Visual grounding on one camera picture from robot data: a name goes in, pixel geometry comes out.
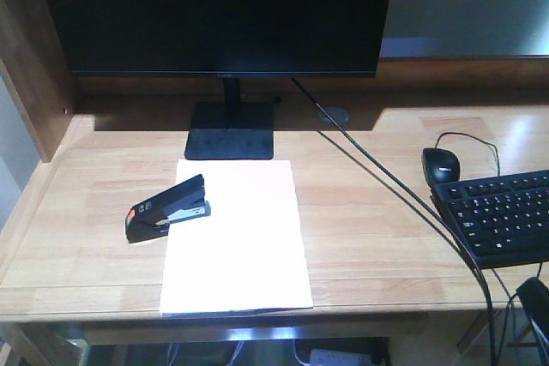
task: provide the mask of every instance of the paper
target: paper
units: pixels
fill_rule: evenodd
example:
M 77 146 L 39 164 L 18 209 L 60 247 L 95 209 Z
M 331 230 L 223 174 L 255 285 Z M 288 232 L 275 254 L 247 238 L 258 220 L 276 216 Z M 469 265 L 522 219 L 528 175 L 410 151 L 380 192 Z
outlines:
M 204 176 L 210 216 L 171 225 L 163 315 L 312 307 L 289 161 L 178 163 Z

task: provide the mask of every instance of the power strip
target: power strip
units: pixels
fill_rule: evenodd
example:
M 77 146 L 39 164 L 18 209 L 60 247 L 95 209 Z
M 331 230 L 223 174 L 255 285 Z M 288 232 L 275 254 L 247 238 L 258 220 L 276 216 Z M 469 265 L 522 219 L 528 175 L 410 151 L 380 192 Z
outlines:
M 313 349 L 310 366 L 371 366 L 370 356 L 344 351 Z

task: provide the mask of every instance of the desk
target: desk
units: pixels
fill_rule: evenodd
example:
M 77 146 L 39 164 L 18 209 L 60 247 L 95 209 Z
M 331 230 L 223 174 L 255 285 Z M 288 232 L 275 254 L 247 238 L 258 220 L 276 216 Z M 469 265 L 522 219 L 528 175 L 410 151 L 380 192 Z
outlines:
M 319 98 L 349 109 L 356 140 L 428 203 L 421 150 L 445 130 L 497 144 L 502 173 L 549 166 L 549 105 L 494 105 L 487 98 L 466 107 L 455 100 L 444 105 L 440 97 L 433 105 L 429 93 L 402 107 L 391 107 L 391 93 Z M 390 336 L 425 327 L 433 314 L 485 307 L 471 273 L 409 207 L 409 197 L 339 133 L 317 123 L 304 97 L 290 94 L 275 107 L 274 151 L 276 159 L 292 161 L 314 308 L 162 320 L 166 239 L 128 244 L 124 217 L 131 205 L 174 184 L 186 138 L 176 128 L 187 124 L 192 100 L 94 99 L 73 117 L 53 161 L 37 167 L 0 237 L 1 322 L 82 322 L 94 344 L 247 333 L 248 339 Z M 460 158 L 462 178 L 495 173 L 490 151 L 476 141 L 448 136 L 441 147 Z M 500 273 L 514 290 L 536 268 Z M 501 287 L 489 271 L 486 277 L 502 308 Z

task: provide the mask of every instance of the chair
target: chair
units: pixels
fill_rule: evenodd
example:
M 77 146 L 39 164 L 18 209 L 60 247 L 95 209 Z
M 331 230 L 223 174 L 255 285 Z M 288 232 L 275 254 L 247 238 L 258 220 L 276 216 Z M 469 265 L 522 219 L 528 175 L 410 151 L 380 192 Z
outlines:
M 549 365 L 549 289 L 538 278 L 530 278 L 516 289 L 533 328 L 541 364 Z

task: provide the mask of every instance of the black keyboard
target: black keyboard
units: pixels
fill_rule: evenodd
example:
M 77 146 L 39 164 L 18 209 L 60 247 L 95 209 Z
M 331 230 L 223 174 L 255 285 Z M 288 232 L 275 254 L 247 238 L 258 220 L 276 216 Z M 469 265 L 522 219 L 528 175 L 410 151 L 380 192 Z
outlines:
M 432 200 L 480 268 L 549 260 L 549 171 L 440 183 Z

